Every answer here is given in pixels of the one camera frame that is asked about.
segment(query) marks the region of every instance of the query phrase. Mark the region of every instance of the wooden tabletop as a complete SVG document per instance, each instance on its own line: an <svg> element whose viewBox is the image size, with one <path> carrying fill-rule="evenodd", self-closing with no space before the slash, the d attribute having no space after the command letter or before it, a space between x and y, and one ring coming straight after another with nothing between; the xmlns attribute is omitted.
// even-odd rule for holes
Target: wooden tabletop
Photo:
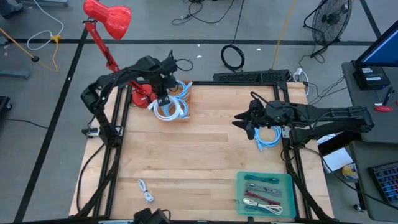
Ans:
<svg viewBox="0 0 398 224"><path fill-rule="evenodd" d="M291 102L307 103L301 83L288 83L288 87ZM235 210L236 173L240 170L286 173L285 163L280 159L281 143L259 152L256 143L231 124L234 115L248 109L252 100L250 91L274 100L273 89L267 86L193 85L189 122L159 121L150 110L130 107L111 218L132 219L134 213L150 207L169 209L173 220L247 220ZM109 118L115 97L116 91L113 91L106 105ZM273 130L261 129L263 140L274 136ZM100 145L99 138L88 140L82 165ZM315 141L307 147L318 150ZM308 151L300 153L308 191L325 213L333 217L320 158ZM80 206L98 186L103 155L104 149L83 174ZM152 203L144 200L138 179L147 184L155 198ZM102 211L107 196L105 190ZM304 217L301 194L297 197L301 217ZM76 193L70 214L76 214ZM256 217L255 220L277 219Z"/></svg>

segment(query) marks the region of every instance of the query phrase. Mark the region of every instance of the red tag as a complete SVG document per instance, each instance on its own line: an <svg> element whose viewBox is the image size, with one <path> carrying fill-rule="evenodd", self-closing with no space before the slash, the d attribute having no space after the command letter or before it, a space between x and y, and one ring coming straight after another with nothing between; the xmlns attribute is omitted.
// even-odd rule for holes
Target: red tag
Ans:
<svg viewBox="0 0 398 224"><path fill-rule="evenodd" d="M380 111L380 112L390 112L390 111L392 111L392 107L391 106L375 106L374 109L376 111Z"/></svg>

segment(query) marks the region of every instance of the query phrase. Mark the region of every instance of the teal tray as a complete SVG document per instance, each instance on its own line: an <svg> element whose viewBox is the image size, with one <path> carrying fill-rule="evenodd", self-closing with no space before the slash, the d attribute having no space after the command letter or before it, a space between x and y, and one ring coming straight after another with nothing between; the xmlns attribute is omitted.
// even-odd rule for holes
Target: teal tray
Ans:
<svg viewBox="0 0 398 224"><path fill-rule="evenodd" d="M261 182L261 181L252 181L252 180L245 180L244 176L245 175L255 175L257 177L263 177L263 178L270 178L270 177L276 177L279 179L278 184L270 184L267 182ZM257 195L260 195L262 197L274 200L276 202L280 202L280 206L282 206L283 211L280 215L276 215L273 213L264 213L260 211L247 211L244 209L245 204L243 203L243 198L247 197L250 198L251 200L261 203L261 204L266 204L267 202L264 202L262 200L259 200L257 198L252 198L244 195L244 191L246 190L246 182L252 182L254 184L258 184L264 187L270 187L273 189L278 189L282 191L282 196L276 197L273 195L269 195L265 192L253 192ZM258 172L244 172L244 171L239 171L238 174L236 174L236 212L240 215L246 215L246 216L267 216L267 217L281 217L281 218L295 218L296 217L296 209L294 205L294 195L293 195L293 185L292 185L292 177L288 174L272 174L272 173L258 173Z"/></svg>

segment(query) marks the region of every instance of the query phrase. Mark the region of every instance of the monitor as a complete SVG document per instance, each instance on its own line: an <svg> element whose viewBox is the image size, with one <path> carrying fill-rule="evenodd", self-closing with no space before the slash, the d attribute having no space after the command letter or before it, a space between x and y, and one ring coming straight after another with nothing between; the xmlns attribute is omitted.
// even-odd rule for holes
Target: monitor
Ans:
<svg viewBox="0 0 398 224"><path fill-rule="evenodd" d="M398 67L398 21L385 31L355 64L359 67Z"/></svg>

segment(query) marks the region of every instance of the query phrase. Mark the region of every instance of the red desk lamp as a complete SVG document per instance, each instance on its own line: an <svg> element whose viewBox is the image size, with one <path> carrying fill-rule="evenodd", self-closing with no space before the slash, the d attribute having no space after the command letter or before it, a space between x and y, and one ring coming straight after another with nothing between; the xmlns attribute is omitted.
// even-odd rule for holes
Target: red desk lamp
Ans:
<svg viewBox="0 0 398 224"><path fill-rule="evenodd" d="M119 65L113 59L111 52L105 45L104 40L100 37L96 30L96 22L100 21L104 24L106 31L116 40L121 39L127 32L131 22L131 10L124 6L107 7L97 0L86 0L83 4L84 12L94 20L84 21L87 31L93 37L102 54L106 58L106 66L108 69L117 72ZM151 85L140 85L138 82L131 80L129 82L134 88L132 92L132 101L141 108L146 108L151 101L156 99L152 94Z"/></svg>

